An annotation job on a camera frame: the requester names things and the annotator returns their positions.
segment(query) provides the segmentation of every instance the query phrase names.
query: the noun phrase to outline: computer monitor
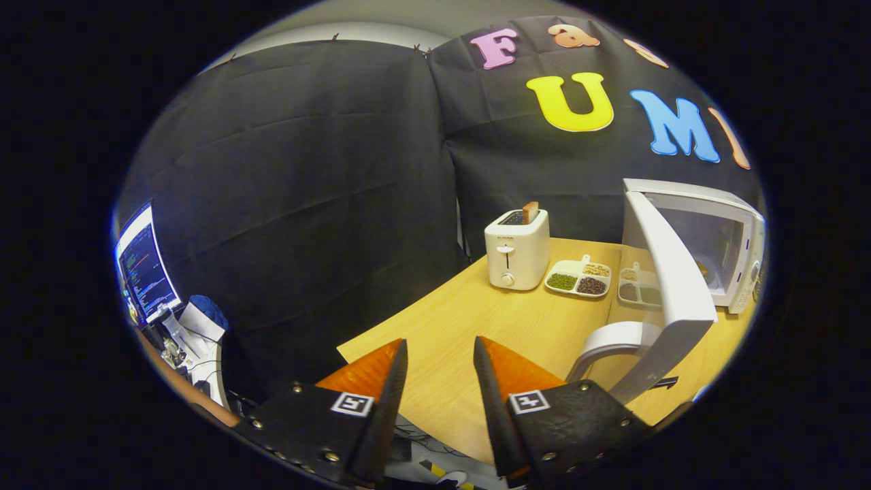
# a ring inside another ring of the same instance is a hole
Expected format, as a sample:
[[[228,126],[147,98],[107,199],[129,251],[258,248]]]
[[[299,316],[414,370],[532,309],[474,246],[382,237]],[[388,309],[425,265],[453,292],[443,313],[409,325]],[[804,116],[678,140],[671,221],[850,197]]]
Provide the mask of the computer monitor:
[[[121,280],[148,324],[160,315],[159,306],[173,309],[181,299],[160,256],[154,233],[152,203],[148,201],[128,222],[115,245],[115,263]]]

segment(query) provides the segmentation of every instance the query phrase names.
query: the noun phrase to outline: black cloth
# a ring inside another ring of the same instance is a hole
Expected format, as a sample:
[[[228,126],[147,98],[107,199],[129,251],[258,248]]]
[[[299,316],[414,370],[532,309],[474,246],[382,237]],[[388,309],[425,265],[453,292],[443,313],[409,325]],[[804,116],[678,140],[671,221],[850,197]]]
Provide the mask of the black cloth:
[[[561,47],[547,33],[553,24],[600,44]],[[484,70],[469,41],[505,27],[518,33],[516,60]],[[526,82],[562,77],[570,108],[586,113],[591,102],[571,80],[581,71],[604,77],[615,115],[599,131],[569,133],[547,122]],[[697,105],[720,162],[654,153],[635,89],[672,110],[678,97]],[[465,265],[456,200],[472,259],[485,253],[487,224],[533,200],[550,212],[551,236],[620,242],[627,177],[757,203],[756,172],[735,164],[707,107],[717,106],[675,66],[647,61],[586,19],[493,24],[426,58],[366,41],[287,44],[212,68],[179,93],[135,155],[118,216],[153,199],[179,293],[224,310],[244,351],[236,358],[271,392],[339,369],[337,345]]]
[[[580,27],[599,45],[564,48],[548,34],[555,24]],[[515,61],[485,70],[483,55],[470,40],[505,28],[518,34],[512,38],[517,49],[506,53]],[[456,166],[463,230],[473,259],[485,254],[484,228],[506,210],[529,201],[539,201],[550,213],[551,236],[620,243],[623,178],[685,182],[732,192],[754,206],[759,201],[756,172],[735,164],[725,133],[707,110],[718,106],[678,68],[669,64],[664,69],[647,61],[623,39],[592,20],[526,17],[482,27],[432,51],[429,68]],[[562,77],[569,108],[584,114],[592,104],[571,75],[585,71],[603,76],[613,121],[593,132],[570,133],[552,126],[526,82]],[[693,102],[720,162],[680,150],[676,155],[654,153],[651,124],[645,109],[630,97],[632,90],[657,94],[672,111],[678,97]],[[752,155],[748,157],[753,165]]]
[[[153,199],[183,297],[212,298],[273,391],[458,270],[453,167],[420,53],[277,46],[194,78],[146,135],[118,215]]]

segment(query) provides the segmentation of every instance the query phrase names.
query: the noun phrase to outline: toaster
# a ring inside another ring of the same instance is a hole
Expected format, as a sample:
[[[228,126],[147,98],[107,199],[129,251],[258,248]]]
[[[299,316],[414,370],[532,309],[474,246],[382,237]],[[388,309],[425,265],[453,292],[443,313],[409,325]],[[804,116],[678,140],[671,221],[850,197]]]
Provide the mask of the toaster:
[[[541,282],[550,265],[550,222],[540,209],[523,224],[523,210],[499,216],[484,229],[490,284],[525,291]]]

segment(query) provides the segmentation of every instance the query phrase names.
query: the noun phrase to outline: toast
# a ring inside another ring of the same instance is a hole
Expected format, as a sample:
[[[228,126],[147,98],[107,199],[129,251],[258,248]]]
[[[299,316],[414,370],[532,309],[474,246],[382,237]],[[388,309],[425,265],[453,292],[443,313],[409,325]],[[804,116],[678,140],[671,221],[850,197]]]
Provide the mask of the toast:
[[[523,206],[523,224],[528,225],[538,216],[538,201],[532,201]]]

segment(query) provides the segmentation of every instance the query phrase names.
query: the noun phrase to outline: foam letter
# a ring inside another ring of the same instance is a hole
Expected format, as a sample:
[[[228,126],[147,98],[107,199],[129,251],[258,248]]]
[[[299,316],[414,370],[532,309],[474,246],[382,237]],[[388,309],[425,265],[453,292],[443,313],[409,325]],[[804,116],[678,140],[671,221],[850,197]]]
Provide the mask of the foam letter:
[[[640,102],[647,111],[647,118],[651,121],[653,130],[651,149],[654,153],[661,155],[678,153],[678,148],[668,136],[668,133],[671,133],[685,155],[690,154],[690,144],[695,140],[696,146],[692,151],[697,157],[714,163],[719,161],[719,154],[713,147],[711,136],[708,135],[705,123],[699,115],[699,108],[695,104],[687,99],[678,98],[678,114],[675,115],[653,92],[633,90],[629,95]]]
[[[631,41],[629,39],[624,39],[624,43],[632,46],[636,53],[640,54],[642,58],[654,63],[655,65],[662,66],[663,68],[668,68],[668,65],[665,64],[665,61],[659,59],[659,57],[650,52],[647,48],[642,46],[641,44],[636,43],[635,41]]]
[[[720,114],[719,111],[713,107],[708,107],[708,111],[713,114],[713,117],[717,118],[719,125],[723,126],[723,132],[726,133],[726,137],[729,139],[729,144],[732,145],[732,157],[735,159],[735,163],[738,164],[738,167],[750,170],[750,161],[748,161],[747,156],[744,155],[744,150],[741,149],[741,144],[738,142],[738,138],[735,137],[735,133],[732,132],[732,128],[729,127],[728,123],[726,123],[726,118],[724,118],[723,114]]]
[[[506,38],[497,43],[497,37],[517,37],[517,33],[511,29],[502,29],[501,31],[484,34],[469,41],[477,46],[481,50],[481,54],[484,55],[484,70],[514,63],[513,56],[508,56],[502,52],[516,51],[517,46],[514,45],[514,41]]]
[[[568,24],[552,25],[547,30],[557,44],[564,48],[577,48],[578,46],[598,46],[598,39],[584,32],[580,27]]]
[[[560,88],[563,84],[560,77],[533,78],[526,82],[526,86],[536,93],[544,118],[553,126],[571,132],[597,131],[608,126],[614,120],[614,108],[602,88],[602,75],[575,73],[571,79],[583,85],[590,96],[593,103],[590,113],[575,114],[571,111]]]

